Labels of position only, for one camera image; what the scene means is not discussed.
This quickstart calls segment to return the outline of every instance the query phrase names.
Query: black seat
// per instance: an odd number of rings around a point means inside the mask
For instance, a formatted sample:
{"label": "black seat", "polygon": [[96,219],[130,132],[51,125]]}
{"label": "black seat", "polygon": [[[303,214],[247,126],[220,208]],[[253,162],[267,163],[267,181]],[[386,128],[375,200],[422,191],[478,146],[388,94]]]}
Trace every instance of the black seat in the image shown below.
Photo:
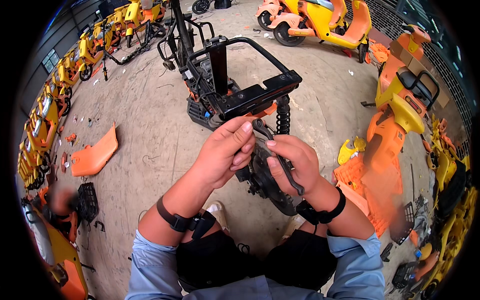
{"label": "black seat", "polygon": [[[414,73],[412,73],[411,71],[405,71],[405,72],[401,73],[400,75],[397,73],[397,77],[400,79],[400,82],[403,84],[403,86],[407,89],[409,87],[411,87],[413,82],[415,81],[415,79],[417,79],[416,75]],[[411,91],[412,91],[413,95],[416,98],[420,99],[420,101],[422,101],[422,103],[428,108],[436,100],[436,97],[435,97],[435,99],[433,99],[432,93],[422,83],[422,81],[418,81],[416,86],[414,86],[411,89]]]}

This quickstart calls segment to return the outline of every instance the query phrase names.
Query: hand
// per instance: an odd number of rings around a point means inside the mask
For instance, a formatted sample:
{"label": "hand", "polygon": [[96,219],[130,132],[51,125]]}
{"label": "hand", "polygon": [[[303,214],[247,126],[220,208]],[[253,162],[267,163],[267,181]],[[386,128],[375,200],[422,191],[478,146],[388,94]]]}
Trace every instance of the hand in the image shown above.
{"label": "hand", "polygon": [[[316,211],[331,211],[338,203],[339,194],[334,186],[318,172],[318,158],[315,150],[292,135],[274,135],[274,141],[266,141],[266,146],[274,154],[291,161],[295,169],[291,174],[296,183],[305,188],[305,198]],[[279,188],[286,194],[297,196],[297,190],[288,181],[278,158],[267,158],[268,167]]]}
{"label": "hand", "polygon": [[248,165],[255,146],[254,119],[256,117],[231,119],[205,141],[192,169],[208,187],[221,188],[237,170]]}

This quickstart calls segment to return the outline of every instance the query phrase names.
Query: window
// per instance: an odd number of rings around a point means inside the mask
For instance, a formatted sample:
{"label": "window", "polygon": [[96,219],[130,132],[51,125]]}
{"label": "window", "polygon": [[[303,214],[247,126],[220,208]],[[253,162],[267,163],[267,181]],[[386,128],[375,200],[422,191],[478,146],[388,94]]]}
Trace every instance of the window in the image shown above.
{"label": "window", "polygon": [[55,52],[55,49],[52,49],[47,56],[43,59],[42,63],[48,73],[52,72],[53,68],[57,66],[59,62],[59,57]]}

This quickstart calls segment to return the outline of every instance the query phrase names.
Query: forearm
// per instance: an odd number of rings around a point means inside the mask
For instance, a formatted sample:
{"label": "forearm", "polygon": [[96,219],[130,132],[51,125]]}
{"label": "forearm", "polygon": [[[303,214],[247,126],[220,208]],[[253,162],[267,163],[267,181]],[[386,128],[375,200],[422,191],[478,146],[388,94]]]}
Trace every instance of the forearm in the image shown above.
{"label": "forearm", "polygon": [[[327,180],[320,177],[315,191],[306,200],[316,211],[332,211],[340,200],[340,193]],[[366,240],[374,232],[373,225],[363,212],[346,199],[345,208],[330,223],[326,224],[333,235]]]}
{"label": "forearm", "polygon": [[[163,195],[163,205],[170,214],[189,218],[200,211],[212,191],[192,167]],[[165,246],[177,246],[184,234],[170,228],[158,213],[156,203],[138,224],[138,231],[147,240]]]}

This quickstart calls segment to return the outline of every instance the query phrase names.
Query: black shorts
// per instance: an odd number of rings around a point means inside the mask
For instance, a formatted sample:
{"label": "black shorts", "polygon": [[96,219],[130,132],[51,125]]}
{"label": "black shorts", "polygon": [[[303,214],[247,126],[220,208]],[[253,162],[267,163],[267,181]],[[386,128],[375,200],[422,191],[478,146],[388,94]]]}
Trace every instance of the black shorts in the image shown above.
{"label": "black shorts", "polygon": [[334,273],[336,261],[326,238],[302,230],[273,248],[263,262],[240,251],[221,230],[177,249],[177,273],[187,292],[260,275],[285,286],[317,291]]}

